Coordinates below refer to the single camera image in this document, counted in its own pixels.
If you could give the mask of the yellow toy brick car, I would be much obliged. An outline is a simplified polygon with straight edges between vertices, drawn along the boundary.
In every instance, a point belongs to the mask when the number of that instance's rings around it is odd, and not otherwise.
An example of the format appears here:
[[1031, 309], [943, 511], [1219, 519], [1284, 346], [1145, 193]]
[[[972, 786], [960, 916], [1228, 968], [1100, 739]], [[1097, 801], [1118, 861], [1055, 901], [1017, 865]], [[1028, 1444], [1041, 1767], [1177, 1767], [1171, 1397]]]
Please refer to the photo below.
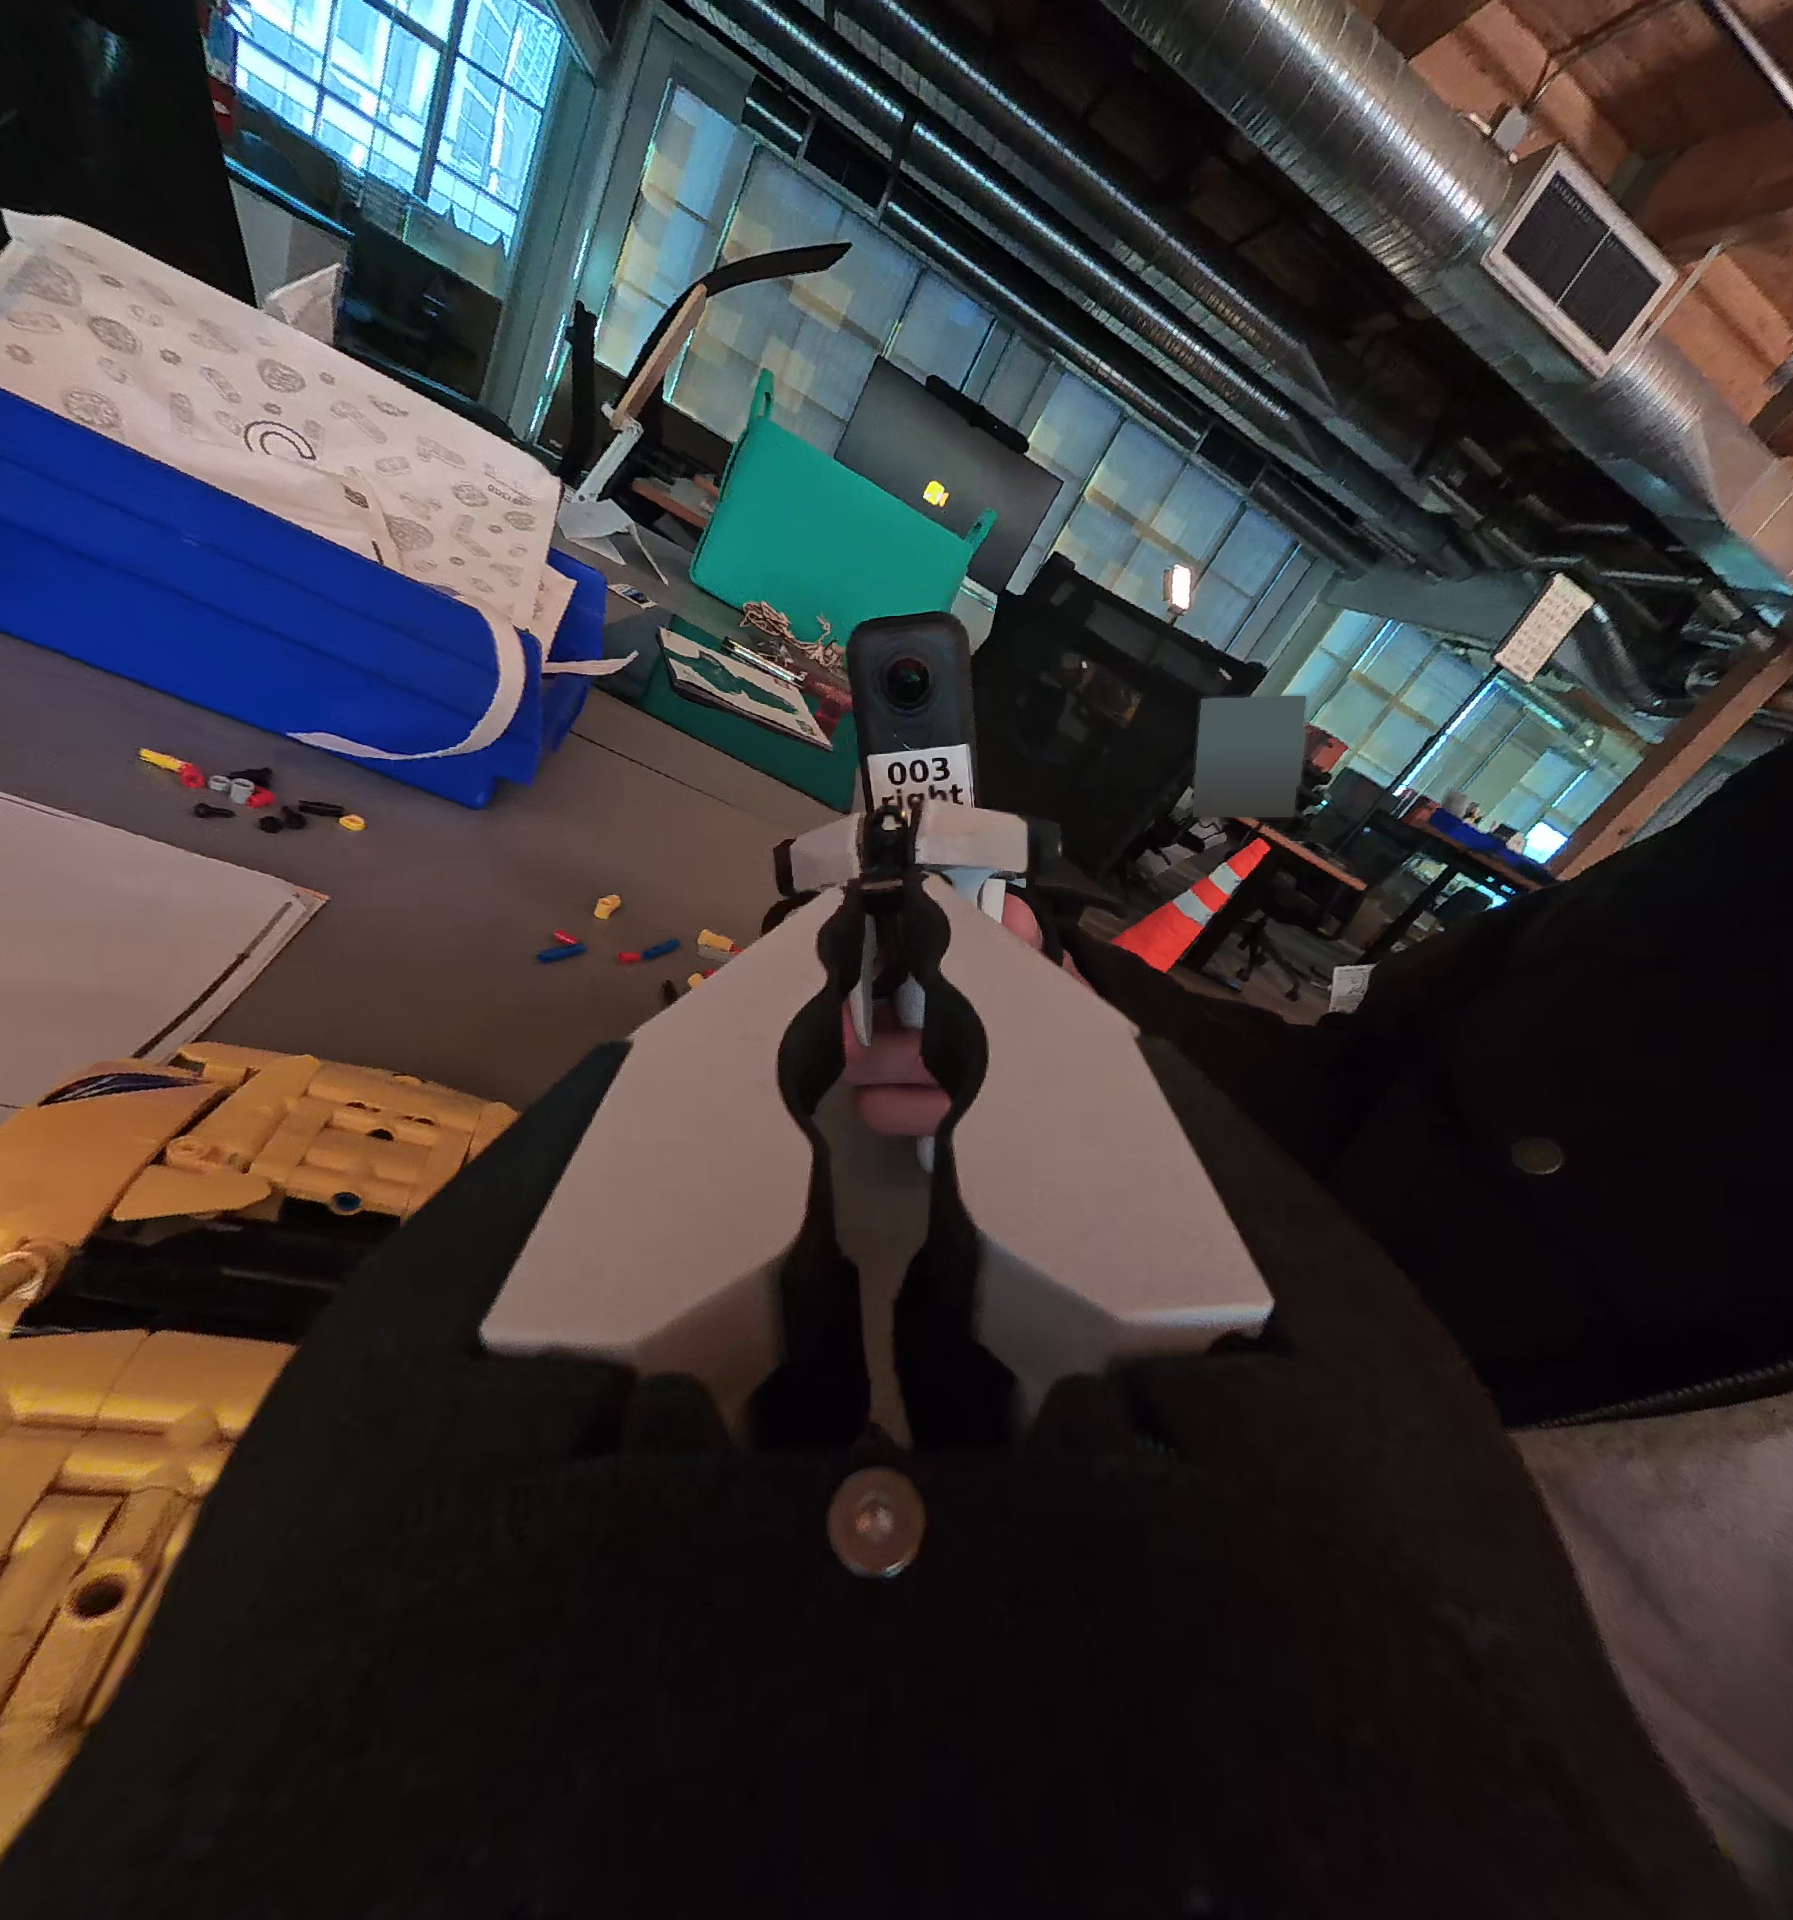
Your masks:
[[518, 1112], [187, 1043], [0, 1121], [0, 1730], [71, 1739], [283, 1360]]

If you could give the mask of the paned window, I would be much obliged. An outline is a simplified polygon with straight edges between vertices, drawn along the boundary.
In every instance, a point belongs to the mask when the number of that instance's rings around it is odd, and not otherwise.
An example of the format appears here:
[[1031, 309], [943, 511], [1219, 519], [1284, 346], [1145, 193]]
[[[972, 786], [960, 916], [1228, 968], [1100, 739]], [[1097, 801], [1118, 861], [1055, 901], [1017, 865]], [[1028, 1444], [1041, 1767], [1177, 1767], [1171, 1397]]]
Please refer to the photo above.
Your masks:
[[527, 0], [239, 0], [226, 8], [239, 167], [297, 204], [515, 260], [567, 24]]

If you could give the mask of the blue plastic bin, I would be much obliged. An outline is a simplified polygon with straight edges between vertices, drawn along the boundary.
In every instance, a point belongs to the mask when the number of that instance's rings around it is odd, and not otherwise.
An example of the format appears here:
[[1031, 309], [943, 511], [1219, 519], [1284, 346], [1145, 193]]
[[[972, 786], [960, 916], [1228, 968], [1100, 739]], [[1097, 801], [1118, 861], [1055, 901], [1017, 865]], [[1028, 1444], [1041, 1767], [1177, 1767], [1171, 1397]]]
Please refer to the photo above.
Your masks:
[[605, 573], [495, 625], [113, 434], [0, 389], [0, 636], [291, 733], [463, 809], [536, 784], [605, 663]]

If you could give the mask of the dark wall monitor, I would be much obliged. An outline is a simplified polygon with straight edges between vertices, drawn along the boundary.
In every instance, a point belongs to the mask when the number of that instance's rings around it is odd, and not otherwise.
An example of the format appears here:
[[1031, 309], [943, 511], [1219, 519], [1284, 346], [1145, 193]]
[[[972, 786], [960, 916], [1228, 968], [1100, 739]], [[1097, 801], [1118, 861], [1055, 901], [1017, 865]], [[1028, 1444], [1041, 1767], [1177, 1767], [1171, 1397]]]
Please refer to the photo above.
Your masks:
[[886, 357], [873, 360], [833, 464], [960, 538], [993, 513], [972, 560], [972, 582], [984, 593], [1012, 590], [1062, 487], [1061, 473], [1028, 455], [1020, 432], [960, 401], [943, 377], [910, 377]]

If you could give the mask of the grey desk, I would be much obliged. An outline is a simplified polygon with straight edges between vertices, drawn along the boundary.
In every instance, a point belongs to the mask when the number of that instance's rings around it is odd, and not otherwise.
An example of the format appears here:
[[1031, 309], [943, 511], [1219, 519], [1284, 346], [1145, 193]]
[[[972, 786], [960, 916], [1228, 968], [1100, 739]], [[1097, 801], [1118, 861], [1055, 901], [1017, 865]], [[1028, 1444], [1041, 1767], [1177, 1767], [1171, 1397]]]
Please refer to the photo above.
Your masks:
[[[204, 769], [270, 767], [283, 801], [343, 801], [365, 835], [204, 822], [137, 752]], [[531, 786], [458, 809], [18, 636], [0, 636], [0, 790], [325, 899], [211, 1040], [411, 1069], [508, 1105], [663, 1006], [663, 984], [638, 982], [531, 976], [556, 911], [657, 890], [762, 926], [769, 848], [833, 818], [606, 690], [586, 695]]]

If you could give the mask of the green cutting mat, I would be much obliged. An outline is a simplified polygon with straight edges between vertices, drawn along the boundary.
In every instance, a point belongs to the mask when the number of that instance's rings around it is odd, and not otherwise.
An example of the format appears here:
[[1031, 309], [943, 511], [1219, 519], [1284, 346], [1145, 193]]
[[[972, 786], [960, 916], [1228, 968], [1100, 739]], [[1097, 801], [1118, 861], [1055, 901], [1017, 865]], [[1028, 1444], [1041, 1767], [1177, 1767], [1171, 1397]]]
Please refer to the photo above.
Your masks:
[[663, 625], [672, 625], [694, 640], [722, 644], [728, 656], [743, 656], [732, 640], [718, 640], [711, 630], [703, 630], [680, 614], [667, 614], [667, 607], [651, 614], [651, 640], [638, 644], [651, 656], [645, 713], [667, 718], [672, 731], [722, 752], [728, 758], [737, 758], [833, 812], [849, 812], [862, 801], [862, 733], [857, 733], [849, 713], [840, 713], [833, 731], [817, 718], [833, 733], [833, 752], [824, 753], [815, 746], [798, 746], [798, 739], [743, 724], [732, 713], [680, 704], [672, 690], [672, 676], [663, 663]]

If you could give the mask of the dark upright panel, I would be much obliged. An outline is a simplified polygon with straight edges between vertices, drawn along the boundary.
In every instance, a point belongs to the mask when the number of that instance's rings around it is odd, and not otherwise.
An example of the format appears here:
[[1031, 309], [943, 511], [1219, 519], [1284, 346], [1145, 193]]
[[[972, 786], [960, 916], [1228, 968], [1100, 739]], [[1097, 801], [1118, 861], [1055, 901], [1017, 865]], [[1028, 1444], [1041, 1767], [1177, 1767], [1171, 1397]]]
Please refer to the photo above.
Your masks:
[[95, 227], [259, 305], [193, 0], [0, 0], [9, 209]]

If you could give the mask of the open instruction booklet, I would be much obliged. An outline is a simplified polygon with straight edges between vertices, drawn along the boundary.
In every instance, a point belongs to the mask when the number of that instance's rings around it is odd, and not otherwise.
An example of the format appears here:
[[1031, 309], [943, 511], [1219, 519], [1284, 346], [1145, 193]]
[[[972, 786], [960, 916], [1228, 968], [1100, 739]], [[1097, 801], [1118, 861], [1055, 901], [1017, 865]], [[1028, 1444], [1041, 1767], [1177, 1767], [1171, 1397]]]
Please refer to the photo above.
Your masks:
[[320, 890], [0, 790], [0, 1121], [95, 1061], [168, 1061]]

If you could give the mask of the hanging white sign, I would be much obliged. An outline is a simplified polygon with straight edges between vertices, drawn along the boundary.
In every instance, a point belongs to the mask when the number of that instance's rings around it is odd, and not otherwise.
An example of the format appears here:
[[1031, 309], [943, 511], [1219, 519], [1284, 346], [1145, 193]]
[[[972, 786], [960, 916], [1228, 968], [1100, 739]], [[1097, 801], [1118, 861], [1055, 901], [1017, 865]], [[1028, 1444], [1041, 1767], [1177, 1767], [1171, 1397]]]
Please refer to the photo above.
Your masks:
[[1575, 575], [1551, 573], [1544, 582], [1544, 593], [1533, 599], [1533, 607], [1492, 644], [1492, 667], [1518, 680], [1534, 680], [1551, 667], [1551, 656], [1564, 648], [1564, 640], [1583, 625], [1583, 614], [1592, 614], [1592, 593], [1580, 590]]

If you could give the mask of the white green puzzle board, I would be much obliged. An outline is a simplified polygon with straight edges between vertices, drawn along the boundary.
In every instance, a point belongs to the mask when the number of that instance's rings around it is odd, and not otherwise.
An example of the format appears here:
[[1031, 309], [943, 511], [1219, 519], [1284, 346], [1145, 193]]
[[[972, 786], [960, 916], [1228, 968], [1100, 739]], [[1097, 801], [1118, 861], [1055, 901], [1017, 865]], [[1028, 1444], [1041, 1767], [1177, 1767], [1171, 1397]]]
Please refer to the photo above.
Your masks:
[[833, 733], [817, 724], [809, 690], [780, 670], [728, 656], [722, 644], [694, 640], [672, 625], [663, 625], [663, 663], [680, 704], [732, 713], [824, 753], [833, 752]]

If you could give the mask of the white patterned paper bag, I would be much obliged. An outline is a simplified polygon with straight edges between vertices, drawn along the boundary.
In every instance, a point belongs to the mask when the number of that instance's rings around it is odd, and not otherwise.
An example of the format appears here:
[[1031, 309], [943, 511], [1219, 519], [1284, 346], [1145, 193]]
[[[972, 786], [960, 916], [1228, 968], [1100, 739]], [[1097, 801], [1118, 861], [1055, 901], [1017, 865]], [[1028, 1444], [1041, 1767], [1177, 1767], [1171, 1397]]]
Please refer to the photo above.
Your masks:
[[7, 392], [474, 603], [495, 636], [556, 630], [538, 455], [95, 227], [7, 227]]

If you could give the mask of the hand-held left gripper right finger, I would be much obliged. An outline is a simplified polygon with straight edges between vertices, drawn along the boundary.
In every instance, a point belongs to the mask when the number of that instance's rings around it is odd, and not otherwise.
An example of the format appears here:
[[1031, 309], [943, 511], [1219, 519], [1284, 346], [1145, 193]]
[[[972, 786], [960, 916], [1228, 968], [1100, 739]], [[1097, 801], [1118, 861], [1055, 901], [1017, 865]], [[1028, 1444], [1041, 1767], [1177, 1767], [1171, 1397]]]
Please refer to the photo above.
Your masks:
[[951, 883], [907, 884], [951, 1096], [907, 1265], [907, 1422], [1028, 1427], [1048, 1389], [1258, 1344], [1274, 1292], [1136, 1027]]

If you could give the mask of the teal plastic bin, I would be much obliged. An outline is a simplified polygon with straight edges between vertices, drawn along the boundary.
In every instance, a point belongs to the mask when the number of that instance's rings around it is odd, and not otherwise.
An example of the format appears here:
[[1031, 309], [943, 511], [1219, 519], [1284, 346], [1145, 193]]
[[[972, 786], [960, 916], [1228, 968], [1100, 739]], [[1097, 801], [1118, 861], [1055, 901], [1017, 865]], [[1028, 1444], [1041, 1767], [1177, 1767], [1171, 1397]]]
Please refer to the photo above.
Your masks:
[[863, 621], [951, 614], [994, 513], [965, 533], [769, 417], [769, 374], [718, 479], [694, 590], [767, 603], [801, 648], [849, 644]]

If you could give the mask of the small wooden model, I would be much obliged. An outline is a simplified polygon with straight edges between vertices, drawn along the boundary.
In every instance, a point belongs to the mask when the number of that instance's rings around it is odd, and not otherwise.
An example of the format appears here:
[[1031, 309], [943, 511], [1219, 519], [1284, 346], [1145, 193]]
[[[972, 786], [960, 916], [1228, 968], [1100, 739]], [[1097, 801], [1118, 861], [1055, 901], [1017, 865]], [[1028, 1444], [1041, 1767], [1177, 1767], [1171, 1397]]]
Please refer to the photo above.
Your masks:
[[737, 630], [757, 636], [757, 648], [780, 663], [809, 690], [817, 695], [849, 695], [849, 663], [846, 640], [833, 640], [833, 625], [817, 621], [817, 636], [801, 640], [792, 621], [762, 599], [737, 607]]

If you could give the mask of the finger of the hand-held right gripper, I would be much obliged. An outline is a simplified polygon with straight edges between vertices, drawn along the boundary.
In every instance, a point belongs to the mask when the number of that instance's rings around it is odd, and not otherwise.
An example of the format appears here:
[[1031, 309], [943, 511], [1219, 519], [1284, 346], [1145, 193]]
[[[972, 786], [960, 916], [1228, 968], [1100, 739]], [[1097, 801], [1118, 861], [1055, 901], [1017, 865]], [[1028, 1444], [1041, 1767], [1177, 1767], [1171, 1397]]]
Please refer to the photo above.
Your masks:
[[917, 809], [910, 865], [951, 876], [960, 899], [979, 901], [993, 883], [1028, 883], [1028, 818], [994, 809]]
[[787, 839], [787, 899], [817, 899], [883, 869], [883, 827], [873, 812], [833, 818]]

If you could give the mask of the white ceiling vent grille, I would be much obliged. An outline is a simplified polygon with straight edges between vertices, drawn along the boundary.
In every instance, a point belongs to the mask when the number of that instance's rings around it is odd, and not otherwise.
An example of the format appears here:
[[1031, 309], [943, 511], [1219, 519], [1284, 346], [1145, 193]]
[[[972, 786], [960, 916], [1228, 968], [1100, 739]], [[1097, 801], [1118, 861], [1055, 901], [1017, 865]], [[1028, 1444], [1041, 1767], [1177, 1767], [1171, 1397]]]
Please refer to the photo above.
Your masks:
[[1589, 374], [1659, 327], [1679, 265], [1564, 144], [1511, 167], [1482, 271]]

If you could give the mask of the silver ventilation duct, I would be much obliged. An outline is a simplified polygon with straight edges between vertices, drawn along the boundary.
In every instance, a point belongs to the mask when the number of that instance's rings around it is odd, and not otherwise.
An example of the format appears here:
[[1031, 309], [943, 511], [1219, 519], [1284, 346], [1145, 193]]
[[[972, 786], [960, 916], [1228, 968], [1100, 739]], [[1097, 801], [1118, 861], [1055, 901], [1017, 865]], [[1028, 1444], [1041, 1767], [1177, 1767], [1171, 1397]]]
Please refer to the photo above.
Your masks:
[[1793, 467], [1664, 332], [1589, 374], [1482, 271], [1517, 165], [1361, 8], [1187, 0], [1111, 18], [1707, 573], [1793, 593]]

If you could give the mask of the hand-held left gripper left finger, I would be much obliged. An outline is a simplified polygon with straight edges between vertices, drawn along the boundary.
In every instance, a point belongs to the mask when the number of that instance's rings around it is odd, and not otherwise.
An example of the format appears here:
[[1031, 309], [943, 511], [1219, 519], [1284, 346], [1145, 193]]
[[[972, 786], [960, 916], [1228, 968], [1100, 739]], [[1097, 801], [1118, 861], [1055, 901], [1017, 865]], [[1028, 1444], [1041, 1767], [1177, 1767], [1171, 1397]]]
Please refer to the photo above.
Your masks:
[[862, 1271], [817, 1128], [846, 1074], [862, 899], [817, 890], [606, 1074], [477, 1340], [687, 1373], [728, 1427], [862, 1427]]

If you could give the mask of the person's fleece-lined jacket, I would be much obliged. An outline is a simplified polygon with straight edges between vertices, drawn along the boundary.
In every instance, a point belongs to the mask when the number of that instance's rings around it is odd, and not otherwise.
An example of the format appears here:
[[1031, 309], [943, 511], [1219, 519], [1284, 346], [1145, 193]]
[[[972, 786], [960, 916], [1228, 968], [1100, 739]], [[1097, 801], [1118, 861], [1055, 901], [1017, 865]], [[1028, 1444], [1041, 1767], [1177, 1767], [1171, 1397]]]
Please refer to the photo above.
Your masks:
[[1289, 1023], [1074, 935], [1415, 1284], [1659, 1754], [1793, 1914], [1793, 739]]

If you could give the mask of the person's right hand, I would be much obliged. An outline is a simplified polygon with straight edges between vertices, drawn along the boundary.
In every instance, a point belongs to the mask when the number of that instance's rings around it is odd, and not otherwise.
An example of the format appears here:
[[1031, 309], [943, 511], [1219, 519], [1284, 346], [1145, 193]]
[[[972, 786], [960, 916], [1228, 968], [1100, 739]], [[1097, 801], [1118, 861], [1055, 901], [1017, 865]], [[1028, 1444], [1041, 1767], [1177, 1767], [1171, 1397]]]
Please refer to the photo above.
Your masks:
[[[1001, 916], [984, 916], [984, 926], [1009, 935], [1080, 990], [1107, 996], [1111, 960], [1127, 955], [1040, 906], [1040, 899], [1009, 884]], [[862, 982], [833, 984], [817, 976], [815, 1003], [798, 1006], [775, 1040], [769, 1092], [787, 1104], [798, 1128], [815, 1128], [817, 1104], [840, 1084], [862, 1128], [883, 1136], [933, 1136], [954, 1118], [954, 1092], [933, 1074], [922, 1027], [903, 1023], [891, 996], [873, 996], [873, 1034], [862, 1034], [857, 990]]]

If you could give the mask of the orange traffic cone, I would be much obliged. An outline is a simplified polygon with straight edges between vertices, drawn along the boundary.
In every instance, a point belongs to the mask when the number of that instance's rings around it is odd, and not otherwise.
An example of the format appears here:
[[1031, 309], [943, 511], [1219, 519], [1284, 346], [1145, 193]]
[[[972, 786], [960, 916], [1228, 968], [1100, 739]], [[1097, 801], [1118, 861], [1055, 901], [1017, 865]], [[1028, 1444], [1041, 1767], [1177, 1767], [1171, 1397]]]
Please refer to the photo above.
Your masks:
[[1213, 876], [1194, 876], [1178, 899], [1121, 926], [1111, 945], [1150, 968], [1177, 968], [1192, 945], [1232, 906], [1235, 884], [1269, 861], [1269, 848], [1274, 844], [1255, 835], [1250, 844], [1228, 848]]

